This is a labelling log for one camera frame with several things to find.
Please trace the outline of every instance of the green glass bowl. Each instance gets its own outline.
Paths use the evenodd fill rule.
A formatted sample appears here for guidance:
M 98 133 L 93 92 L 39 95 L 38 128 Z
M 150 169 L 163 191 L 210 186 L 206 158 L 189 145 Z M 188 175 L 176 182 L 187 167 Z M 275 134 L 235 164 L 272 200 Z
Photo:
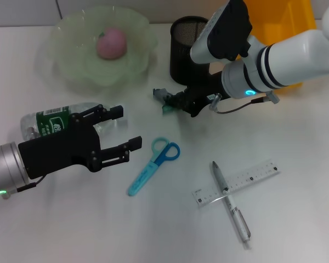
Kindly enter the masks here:
M 116 60 L 102 59 L 96 51 L 99 35 L 108 27 L 116 27 L 127 36 L 127 53 Z M 49 39 L 49 53 L 65 78 L 103 87 L 145 71 L 156 46 L 146 17 L 114 6 L 92 7 L 66 16 L 53 28 Z

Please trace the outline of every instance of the pink fruit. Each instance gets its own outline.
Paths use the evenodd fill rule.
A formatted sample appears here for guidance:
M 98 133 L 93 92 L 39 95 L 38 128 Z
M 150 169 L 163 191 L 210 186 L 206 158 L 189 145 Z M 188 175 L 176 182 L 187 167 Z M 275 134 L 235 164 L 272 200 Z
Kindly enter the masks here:
M 117 28 L 108 28 L 97 42 L 98 55 L 103 59 L 118 59 L 127 52 L 126 34 Z

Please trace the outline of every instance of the green bottle label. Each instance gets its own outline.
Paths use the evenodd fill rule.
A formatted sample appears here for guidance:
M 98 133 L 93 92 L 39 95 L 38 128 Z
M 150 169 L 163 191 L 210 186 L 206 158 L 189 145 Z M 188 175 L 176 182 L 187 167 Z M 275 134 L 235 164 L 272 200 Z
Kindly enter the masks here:
M 41 136 L 59 132 L 68 125 L 69 107 L 53 108 L 37 112 L 37 125 Z

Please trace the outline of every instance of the white table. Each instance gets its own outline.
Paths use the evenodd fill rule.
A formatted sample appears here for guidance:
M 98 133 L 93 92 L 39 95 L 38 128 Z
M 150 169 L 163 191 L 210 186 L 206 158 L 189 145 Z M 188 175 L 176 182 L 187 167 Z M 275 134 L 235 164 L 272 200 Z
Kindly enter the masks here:
M 0 28 L 0 145 L 22 142 L 23 115 L 84 101 L 128 110 L 128 128 L 109 132 L 102 147 L 143 136 L 129 163 L 95 174 L 69 167 L 0 198 L 0 262 L 329 262 L 329 77 L 277 105 L 162 116 L 152 88 L 184 89 L 169 76 L 169 27 L 153 25 L 159 45 L 146 75 L 102 92 L 77 91 L 51 71 L 42 53 L 50 27 Z M 178 143 L 181 156 L 130 198 L 157 136 Z M 235 194 L 252 233 L 244 249 L 223 202 L 198 209 L 191 191 L 213 183 L 211 161 L 229 175 L 268 158 L 282 173 Z

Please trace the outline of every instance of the plastic water bottle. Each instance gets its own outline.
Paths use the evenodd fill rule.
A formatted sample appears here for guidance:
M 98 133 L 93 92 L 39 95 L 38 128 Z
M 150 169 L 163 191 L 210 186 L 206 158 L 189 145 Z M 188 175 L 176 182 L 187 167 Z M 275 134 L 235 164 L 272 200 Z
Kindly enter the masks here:
M 25 141 L 58 132 L 67 127 L 68 116 L 71 113 L 80 113 L 99 105 L 96 102 L 84 102 L 66 107 L 53 108 L 51 110 L 27 114 L 21 119 L 21 132 Z M 100 122 L 94 125 L 100 135 L 104 130 L 112 126 L 113 120 Z

